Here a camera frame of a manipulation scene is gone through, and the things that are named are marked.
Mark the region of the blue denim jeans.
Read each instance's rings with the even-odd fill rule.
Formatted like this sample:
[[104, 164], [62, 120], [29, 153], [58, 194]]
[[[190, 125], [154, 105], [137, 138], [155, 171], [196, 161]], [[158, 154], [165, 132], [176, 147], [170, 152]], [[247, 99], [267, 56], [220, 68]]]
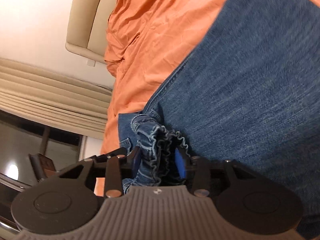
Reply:
[[140, 147], [131, 186], [178, 185], [174, 152], [235, 159], [304, 206], [319, 235], [319, 7], [309, 0], [227, 0], [203, 40], [140, 112], [120, 114], [120, 145]]

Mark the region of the beige curtain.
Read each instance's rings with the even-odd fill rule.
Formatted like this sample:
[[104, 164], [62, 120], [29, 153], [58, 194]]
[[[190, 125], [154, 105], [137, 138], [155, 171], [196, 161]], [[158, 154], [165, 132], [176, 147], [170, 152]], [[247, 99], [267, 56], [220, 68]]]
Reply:
[[102, 139], [112, 91], [27, 64], [1, 59], [1, 110]]

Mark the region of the orange duvet cover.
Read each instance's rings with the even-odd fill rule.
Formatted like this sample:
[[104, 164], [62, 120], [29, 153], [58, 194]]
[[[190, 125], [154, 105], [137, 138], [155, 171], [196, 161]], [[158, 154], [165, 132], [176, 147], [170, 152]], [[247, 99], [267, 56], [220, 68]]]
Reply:
[[[120, 114], [140, 112], [203, 40], [227, 0], [117, 0], [105, 61], [115, 77], [102, 147], [120, 145]], [[309, 0], [319, 7], [319, 0]]]

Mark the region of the beige upholstered headboard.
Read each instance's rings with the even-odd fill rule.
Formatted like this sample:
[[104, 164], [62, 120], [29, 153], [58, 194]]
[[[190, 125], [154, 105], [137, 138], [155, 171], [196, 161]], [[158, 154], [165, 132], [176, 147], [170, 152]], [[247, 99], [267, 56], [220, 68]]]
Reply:
[[73, 0], [65, 47], [70, 53], [105, 63], [106, 30], [117, 0]]

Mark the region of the dark window frame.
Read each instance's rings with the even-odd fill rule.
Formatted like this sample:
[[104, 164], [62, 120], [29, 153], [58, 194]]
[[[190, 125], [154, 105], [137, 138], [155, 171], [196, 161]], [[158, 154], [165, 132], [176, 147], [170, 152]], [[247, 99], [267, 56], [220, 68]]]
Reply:
[[14, 198], [37, 184], [30, 155], [41, 154], [61, 170], [80, 157], [82, 136], [1, 111], [1, 239], [12, 239], [18, 228], [11, 215]]

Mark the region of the white wall outlet plate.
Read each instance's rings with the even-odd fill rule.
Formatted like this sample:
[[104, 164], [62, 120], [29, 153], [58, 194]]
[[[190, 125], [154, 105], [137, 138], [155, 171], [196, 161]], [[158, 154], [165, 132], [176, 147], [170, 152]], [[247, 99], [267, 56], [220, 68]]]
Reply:
[[96, 61], [92, 60], [92, 59], [88, 59], [87, 60], [87, 65], [90, 67], [94, 67], [95, 66]]

